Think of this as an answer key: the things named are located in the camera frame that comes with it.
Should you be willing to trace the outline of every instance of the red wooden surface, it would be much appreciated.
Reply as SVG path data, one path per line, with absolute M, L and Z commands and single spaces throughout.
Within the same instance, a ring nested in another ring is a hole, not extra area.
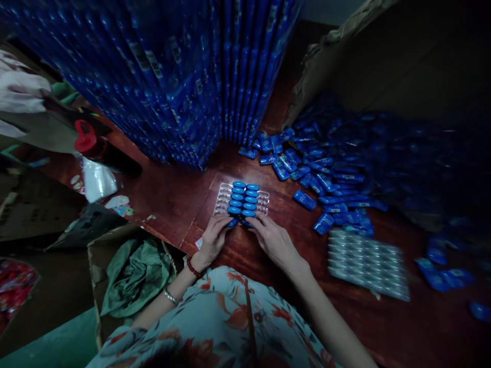
M 306 45 L 316 42 L 325 31 L 323 26 L 307 23 L 297 29 L 263 121 L 266 131 L 280 130 L 292 88 L 301 72 L 299 62 Z M 102 121 L 113 126 L 105 118 Z M 369 290 L 331 277 L 327 272 L 327 235 L 319 237 L 311 230 L 320 209 L 310 213 L 296 204 L 292 200 L 299 189 L 296 182 L 278 181 L 270 166 L 261 167 L 257 160 L 238 155 L 237 146 L 222 143 L 207 171 L 201 174 L 151 162 L 117 129 L 108 139 L 143 166 L 142 175 L 123 179 L 124 188 L 117 193 L 128 196 L 134 210 L 126 218 L 188 254 L 197 250 L 194 242 L 201 237 L 212 215 L 220 183 L 242 180 L 269 192 L 269 216 L 288 230 L 323 290 L 380 365 L 477 366 L 488 357 L 485 344 L 489 342 L 490 328 L 475 320 L 466 306 L 468 300 L 491 302 L 483 295 L 483 285 L 478 283 L 448 293 L 432 290 L 412 261 L 424 256 L 427 235 L 398 213 L 374 210 L 370 217 L 375 225 L 374 238 L 399 246 L 405 253 L 409 303 L 385 296 L 377 301 Z M 51 163 L 40 171 L 70 186 L 71 178 L 80 173 L 74 158 L 54 153 L 49 156 Z M 146 220 L 150 215 L 155 218 Z M 449 258 L 452 267 L 475 269 L 467 256 L 450 251 Z M 291 284 L 263 254 L 254 235 L 240 226 L 227 236 L 226 246 L 214 265 L 231 266 L 272 285 L 293 305 L 302 307 Z

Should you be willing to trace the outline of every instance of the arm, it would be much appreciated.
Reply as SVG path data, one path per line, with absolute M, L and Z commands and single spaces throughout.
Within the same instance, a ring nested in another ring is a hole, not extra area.
M 254 227 L 259 245 L 291 280 L 312 317 L 318 338 L 335 361 L 345 368 L 377 365 L 317 283 L 306 260 L 297 252 L 288 232 L 262 214 L 246 220 Z
M 231 228 L 225 227 L 232 217 L 228 215 L 217 215 L 210 219 L 203 233 L 203 245 L 201 250 L 191 258 L 191 265 L 198 272 L 203 272 L 218 257 L 225 244 L 225 234 Z M 183 297 L 188 287 L 194 285 L 196 276 L 185 267 L 167 286 L 167 292 L 178 302 Z M 162 292 L 159 294 L 143 312 L 133 321 L 132 328 L 143 328 L 148 330 L 160 318 L 174 309 L 176 305 Z

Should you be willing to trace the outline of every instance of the plastic blister tray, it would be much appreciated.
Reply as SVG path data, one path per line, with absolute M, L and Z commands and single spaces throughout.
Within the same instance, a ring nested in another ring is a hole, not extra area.
M 213 214 L 217 213 L 227 213 L 227 208 L 229 207 L 230 195 L 232 194 L 232 188 L 234 186 L 228 183 L 221 183 L 220 190 L 216 196 L 215 210 Z M 261 212 L 267 216 L 267 207 L 270 203 L 270 194 L 264 191 L 257 191 L 257 209 L 256 212 Z
M 340 229 L 329 233 L 329 273 L 370 290 L 409 301 L 402 251 Z

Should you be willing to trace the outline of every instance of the hand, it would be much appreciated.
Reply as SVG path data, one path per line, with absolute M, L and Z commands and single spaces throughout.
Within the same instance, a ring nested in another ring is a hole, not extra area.
M 205 232 L 203 233 L 203 244 L 201 250 L 193 255 L 191 264 L 198 272 L 203 272 L 218 257 L 225 245 L 225 234 L 231 227 L 225 227 L 232 217 L 229 215 L 212 216 Z
M 256 234 L 259 246 L 283 272 L 288 274 L 308 267 L 308 263 L 298 254 L 288 232 L 271 218 L 258 213 L 256 218 L 247 217 L 245 220 L 253 226 L 249 231 Z

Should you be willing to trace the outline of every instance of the floral fabric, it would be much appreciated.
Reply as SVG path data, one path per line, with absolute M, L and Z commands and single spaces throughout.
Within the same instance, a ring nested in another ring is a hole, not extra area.
M 253 354 L 259 366 L 270 368 L 335 367 L 303 318 L 273 288 L 219 267 L 189 287 L 148 331 L 119 327 L 88 367 L 250 367 Z

